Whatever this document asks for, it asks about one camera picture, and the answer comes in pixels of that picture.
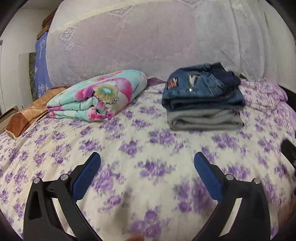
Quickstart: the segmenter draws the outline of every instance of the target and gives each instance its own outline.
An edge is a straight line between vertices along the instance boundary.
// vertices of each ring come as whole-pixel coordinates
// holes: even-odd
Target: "folded blanket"
[[[50,118],[85,121],[110,120],[147,85],[147,76],[124,70],[71,86],[47,103]]]
[[[238,110],[208,109],[167,111],[172,130],[234,130],[243,122]]]

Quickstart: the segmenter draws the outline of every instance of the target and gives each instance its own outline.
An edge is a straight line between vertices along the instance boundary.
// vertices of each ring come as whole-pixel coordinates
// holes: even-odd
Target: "blue denim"
[[[197,75],[194,84],[189,75]],[[177,69],[169,76],[178,79],[178,86],[165,85],[161,103],[169,111],[200,109],[238,109],[245,106],[239,90],[240,79],[227,72],[221,63],[201,64]]]

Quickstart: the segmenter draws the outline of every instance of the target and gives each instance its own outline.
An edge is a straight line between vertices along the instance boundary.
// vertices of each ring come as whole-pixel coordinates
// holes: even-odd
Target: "floral bedspread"
[[[175,132],[161,106],[163,88],[149,87],[108,122],[44,118],[17,141],[1,134],[0,205],[14,230],[23,235],[35,177],[57,179],[96,151],[102,166],[78,206],[103,240],[143,234],[148,240],[191,241],[217,205],[193,166],[194,154],[202,151],[224,173],[262,181],[274,236],[296,184],[280,152],[283,139],[296,144],[296,113],[285,103],[286,94],[274,84],[242,81],[247,107],[241,130]],[[57,203],[62,225],[72,234]]]

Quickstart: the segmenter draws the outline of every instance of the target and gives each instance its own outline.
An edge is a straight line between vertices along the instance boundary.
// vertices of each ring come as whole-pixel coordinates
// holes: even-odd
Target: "finger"
[[[128,238],[126,241],[144,241],[145,238],[143,235],[135,235],[133,237]]]

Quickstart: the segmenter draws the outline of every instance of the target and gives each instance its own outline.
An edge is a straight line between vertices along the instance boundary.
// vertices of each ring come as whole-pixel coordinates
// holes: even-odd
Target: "pillow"
[[[6,127],[7,134],[16,140],[39,117],[47,113],[46,104],[48,101],[67,88],[68,86],[52,88],[42,97],[35,100],[28,108],[14,114],[14,116],[10,119],[8,126]]]

